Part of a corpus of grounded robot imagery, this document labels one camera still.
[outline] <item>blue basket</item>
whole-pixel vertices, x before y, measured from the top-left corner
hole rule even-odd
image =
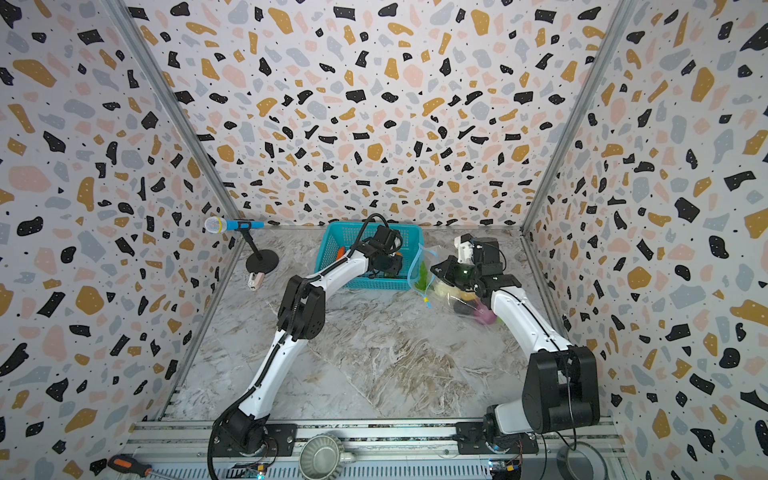
[[[369,223],[363,232],[361,239],[373,237],[380,223]],[[384,278],[379,274],[375,278],[358,276],[348,282],[347,288],[367,288],[371,290],[408,290],[408,269],[411,262],[415,260],[419,253],[419,244],[424,244],[424,235],[419,225],[401,225],[400,223],[390,223],[389,226],[399,231],[402,235],[402,247],[398,250],[402,254],[402,269],[397,278]],[[346,251],[352,246],[357,238],[357,233],[362,227],[362,222],[333,222],[326,228],[326,234],[323,236],[323,244],[320,245],[320,252],[317,254],[315,271],[319,272],[336,261],[336,255],[339,248],[344,247]]]

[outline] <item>terrazzo wallpaper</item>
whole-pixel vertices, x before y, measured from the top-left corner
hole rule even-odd
[[[152,2],[131,14],[244,217],[520,223],[613,2]]]
[[[638,2],[530,232],[637,478],[768,478],[766,22]]]
[[[202,233],[218,202],[100,4],[0,15],[0,478],[104,478],[233,244]]]

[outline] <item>marble floor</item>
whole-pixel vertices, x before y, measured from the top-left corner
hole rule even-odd
[[[163,420],[213,420],[254,377],[273,338],[287,280],[314,271],[322,229],[261,230],[280,265],[261,288],[246,285],[246,247],[193,365]],[[453,237],[497,237],[529,299],[544,312],[516,230],[426,229],[425,245],[453,251]],[[520,395],[527,359],[501,323],[435,315],[413,291],[341,289],[323,331],[296,359],[272,419],[479,417]]]

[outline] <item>microphone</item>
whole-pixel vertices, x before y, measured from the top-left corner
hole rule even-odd
[[[263,228],[264,222],[253,220],[225,220],[220,217],[208,217],[205,220],[205,230],[211,233],[221,233],[226,230],[249,230],[251,228]]]

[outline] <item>black round base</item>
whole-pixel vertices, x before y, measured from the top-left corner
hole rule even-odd
[[[277,264],[280,262],[277,253],[272,250],[259,250],[261,253],[261,259],[256,256],[255,253],[248,257],[245,262],[245,269],[248,273],[269,273],[277,268]]]

